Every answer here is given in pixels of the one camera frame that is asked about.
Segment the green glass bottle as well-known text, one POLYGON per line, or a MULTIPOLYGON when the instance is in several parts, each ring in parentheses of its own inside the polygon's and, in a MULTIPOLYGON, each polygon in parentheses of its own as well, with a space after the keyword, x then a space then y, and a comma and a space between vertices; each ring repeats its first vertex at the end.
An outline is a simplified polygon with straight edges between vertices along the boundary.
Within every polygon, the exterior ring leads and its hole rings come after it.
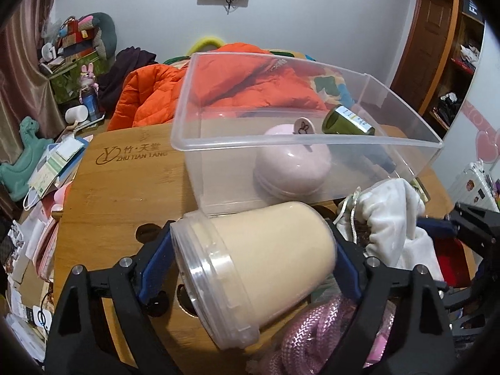
POLYGON ((343 105, 334 107, 325 116, 321 130, 331 135, 373 136, 375 128, 343 105))

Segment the teal rocking horse toy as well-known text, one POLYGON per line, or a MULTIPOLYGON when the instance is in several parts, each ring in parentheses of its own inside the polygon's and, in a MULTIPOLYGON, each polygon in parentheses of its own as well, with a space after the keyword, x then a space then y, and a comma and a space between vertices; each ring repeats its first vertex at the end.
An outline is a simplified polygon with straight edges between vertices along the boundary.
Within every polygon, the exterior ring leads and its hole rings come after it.
POLYGON ((53 139, 38 138, 40 126, 33 118, 26 116, 19 125, 20 139, 24 150, 14 164, 1 164, 1 184, 10 199, 18 202, 28 192, 28 180, 53 139))

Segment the pink bunny figurine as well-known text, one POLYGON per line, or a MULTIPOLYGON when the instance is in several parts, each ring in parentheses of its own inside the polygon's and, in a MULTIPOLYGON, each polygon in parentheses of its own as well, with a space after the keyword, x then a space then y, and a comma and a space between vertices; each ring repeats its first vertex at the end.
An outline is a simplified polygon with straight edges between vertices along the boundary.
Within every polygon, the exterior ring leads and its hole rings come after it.
POLYGON ((93 63, 81 66, 79 83, 79 101, 87 108, 89 120, 95 121, 101 117, 101 113, 98 107, 99 86, 94 75, 93 63))

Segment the cream plastic jar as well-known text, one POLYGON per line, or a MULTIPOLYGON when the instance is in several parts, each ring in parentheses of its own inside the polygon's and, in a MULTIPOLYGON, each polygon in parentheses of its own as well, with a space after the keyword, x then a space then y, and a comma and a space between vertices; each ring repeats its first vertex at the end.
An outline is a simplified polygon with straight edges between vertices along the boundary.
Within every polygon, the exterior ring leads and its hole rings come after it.
POLYGON ((334 271, 337 242, 302 202, 170 226, 175 259, 194 310, 221 350, 256 344, 261 328, 310 295, 334 271))

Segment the stack of papers and books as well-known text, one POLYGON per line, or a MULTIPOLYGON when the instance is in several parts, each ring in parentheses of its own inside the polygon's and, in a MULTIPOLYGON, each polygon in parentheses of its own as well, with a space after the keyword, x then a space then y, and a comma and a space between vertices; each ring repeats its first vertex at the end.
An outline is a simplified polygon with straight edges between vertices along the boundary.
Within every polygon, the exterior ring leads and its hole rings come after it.
POLYGON ((92 139, 93 136, 69 135, 59 143, 48 145, 28 179, 28 191, 22 202, 25 211, 71 180, 92 139))

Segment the colourful patchwork blanket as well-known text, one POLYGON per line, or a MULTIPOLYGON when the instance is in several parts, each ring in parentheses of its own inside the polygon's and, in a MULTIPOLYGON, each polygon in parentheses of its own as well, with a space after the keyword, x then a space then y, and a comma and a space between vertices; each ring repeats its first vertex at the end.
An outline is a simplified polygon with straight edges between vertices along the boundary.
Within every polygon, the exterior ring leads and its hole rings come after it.
POLYGON ((310 84, 327 106, 343 105, 351 108, 355 104, 343 74, 338 69, 319 65, 306 69, 305 65, 297 66, 294 62, 292 65, 295 72, 310 84))

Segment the white drawstring pouch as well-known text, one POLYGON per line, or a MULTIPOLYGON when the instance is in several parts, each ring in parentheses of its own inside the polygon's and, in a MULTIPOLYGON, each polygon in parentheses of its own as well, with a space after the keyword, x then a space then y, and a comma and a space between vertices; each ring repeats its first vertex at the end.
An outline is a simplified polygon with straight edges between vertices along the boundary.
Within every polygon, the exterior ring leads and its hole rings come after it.
POLYGON ((417 226, 417 218, 424 214, 425 204, 407 180, 386 179, 346 198, 334 224, 346 240, 358 245, 361 234, 355 226, 367 226, 363 252, 368 257, 379 258, 390 268, 424 265, 434 280, 443 281, 433 241, 417 226))

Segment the dark purple garment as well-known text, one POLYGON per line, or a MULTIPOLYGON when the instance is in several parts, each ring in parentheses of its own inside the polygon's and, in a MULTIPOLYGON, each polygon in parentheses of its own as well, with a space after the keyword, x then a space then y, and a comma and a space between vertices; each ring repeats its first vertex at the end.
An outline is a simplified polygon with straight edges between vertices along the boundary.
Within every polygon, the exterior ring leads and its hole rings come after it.
POLYGON ((157 63, 156 57, 155 53, 139 47, 128 47, 118 52, 106 74, 99 75, 97 101, 106 118, 111 118, 114 113, 126 76, 133 70, 157 63))

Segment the orange down jacket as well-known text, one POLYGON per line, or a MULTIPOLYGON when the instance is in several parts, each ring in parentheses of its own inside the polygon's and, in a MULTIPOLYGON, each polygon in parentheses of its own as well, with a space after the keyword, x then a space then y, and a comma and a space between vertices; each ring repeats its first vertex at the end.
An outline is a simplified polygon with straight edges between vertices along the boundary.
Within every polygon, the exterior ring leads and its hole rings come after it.
POLYGON ((326 105, 306 80, 302 67, 251 44, 226 44, 182 68, 157 63, 126 76, 109 131, 172 121, 181 95, 203 108, 240 110, 305 108, 325 112, 326 105))

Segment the wooden shelf cabinet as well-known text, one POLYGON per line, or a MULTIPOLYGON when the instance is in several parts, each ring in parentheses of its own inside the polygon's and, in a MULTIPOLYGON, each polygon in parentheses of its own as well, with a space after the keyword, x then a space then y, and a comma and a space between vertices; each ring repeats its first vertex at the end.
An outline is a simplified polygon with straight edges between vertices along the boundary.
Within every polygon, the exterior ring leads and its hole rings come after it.
POLYGON ((416 0, 392 89, 443 137, 471 86, 485 23, 471 0, 416 0))

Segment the white cup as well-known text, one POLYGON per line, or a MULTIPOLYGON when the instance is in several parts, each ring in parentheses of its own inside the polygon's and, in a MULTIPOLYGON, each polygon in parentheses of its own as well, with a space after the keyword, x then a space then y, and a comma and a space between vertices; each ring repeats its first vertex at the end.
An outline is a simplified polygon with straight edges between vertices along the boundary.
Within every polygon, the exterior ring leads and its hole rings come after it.
POLYGON ((87 120, 89 115, 88 109, 85 105, 81 104, 69 108, 65 115, 65 121, 67 124, 80 124, 87 120))

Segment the yellow curved pillow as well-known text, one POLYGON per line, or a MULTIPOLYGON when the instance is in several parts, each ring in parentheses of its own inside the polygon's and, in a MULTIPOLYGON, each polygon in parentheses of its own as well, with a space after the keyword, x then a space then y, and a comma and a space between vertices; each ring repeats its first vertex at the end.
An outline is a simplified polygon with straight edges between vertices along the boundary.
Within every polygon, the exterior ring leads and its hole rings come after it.
POLYGON ((202 37, 189 48, 186 55, 191 57, 194 53, 212 51, 224 45, 225 42, 219 37, 202 37))

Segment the clear plastic storage bin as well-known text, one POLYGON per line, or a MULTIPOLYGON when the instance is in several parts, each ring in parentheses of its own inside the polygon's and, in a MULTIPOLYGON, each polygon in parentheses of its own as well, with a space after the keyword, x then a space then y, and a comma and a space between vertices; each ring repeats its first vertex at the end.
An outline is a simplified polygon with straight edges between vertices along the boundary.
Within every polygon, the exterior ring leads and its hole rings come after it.
POLYGON ((388 178, 411 180, 443 148, 443 141, 411 106, 372 75, 307 59, 284 57, 297 66, 338 69, 355 104, 348 108, 375 128, 373 136, 331 135, 321 130, 325 112, 305 108, 264 107, 229 110, 202 107, 181 95, 171 143, 186 157, 197 206, 207 214, 239 213, 291 201, 273 197, 253 176, 259 147, 326 144, 332 156, 329 177, 320 192, 301 202, 346 197, 388 178))

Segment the pink round box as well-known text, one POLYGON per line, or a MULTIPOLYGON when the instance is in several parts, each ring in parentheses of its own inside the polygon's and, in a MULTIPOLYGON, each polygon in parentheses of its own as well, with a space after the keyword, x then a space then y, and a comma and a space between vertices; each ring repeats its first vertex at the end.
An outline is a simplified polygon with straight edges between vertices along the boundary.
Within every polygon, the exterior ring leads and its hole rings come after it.
POLYGON ((259 147, 253 176, 273 197, 305 201, 320 192, 332 164, 326 144, 259 147))

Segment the pink striped curtain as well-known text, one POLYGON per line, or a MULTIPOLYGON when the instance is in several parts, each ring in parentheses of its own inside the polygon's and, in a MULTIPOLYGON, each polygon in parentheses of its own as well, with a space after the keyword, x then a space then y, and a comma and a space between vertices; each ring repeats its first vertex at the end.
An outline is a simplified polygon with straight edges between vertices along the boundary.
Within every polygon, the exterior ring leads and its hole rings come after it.
POLYGON ((39 69, 43 25, 54 0, 20 0, 1 30, 1 161, 14 163, 23 152, 20 122, 31 117, 43 137, 64 127, 51 85, 39 69))

